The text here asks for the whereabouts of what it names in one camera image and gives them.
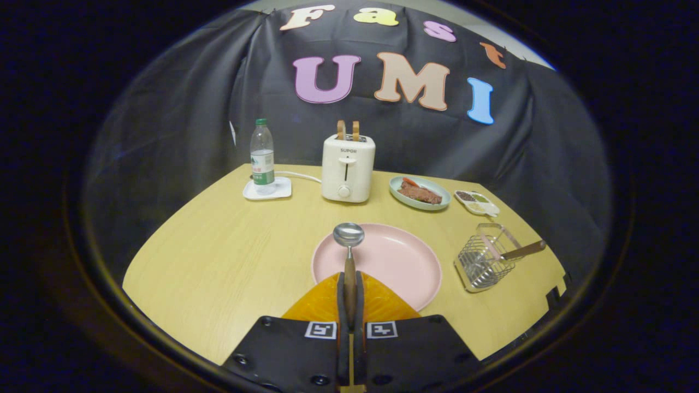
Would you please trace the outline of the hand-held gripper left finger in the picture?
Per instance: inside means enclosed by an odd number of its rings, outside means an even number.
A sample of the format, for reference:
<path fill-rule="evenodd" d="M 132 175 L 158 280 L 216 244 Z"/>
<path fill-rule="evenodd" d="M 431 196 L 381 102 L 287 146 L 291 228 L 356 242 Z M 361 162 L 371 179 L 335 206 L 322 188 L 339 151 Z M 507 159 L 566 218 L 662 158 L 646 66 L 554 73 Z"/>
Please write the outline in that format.
<path fill-rule="evenodd" d="M 260 316 L 223 368 L 264 391 L 339 391 L 350 380 L 345 275 L 329 279 L 329 319 Z"/>

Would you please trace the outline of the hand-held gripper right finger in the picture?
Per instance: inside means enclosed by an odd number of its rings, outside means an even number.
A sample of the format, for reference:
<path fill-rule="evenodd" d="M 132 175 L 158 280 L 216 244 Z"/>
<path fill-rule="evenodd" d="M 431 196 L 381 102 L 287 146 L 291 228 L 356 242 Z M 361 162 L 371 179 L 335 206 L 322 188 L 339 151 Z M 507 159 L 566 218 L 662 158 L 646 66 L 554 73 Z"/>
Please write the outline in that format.
<path fill-rule="evenodd" d="M 443 315 L 422 317 L 357 273 L 354 383 L 367 391 L 442 391 L 482 364 Z"/>

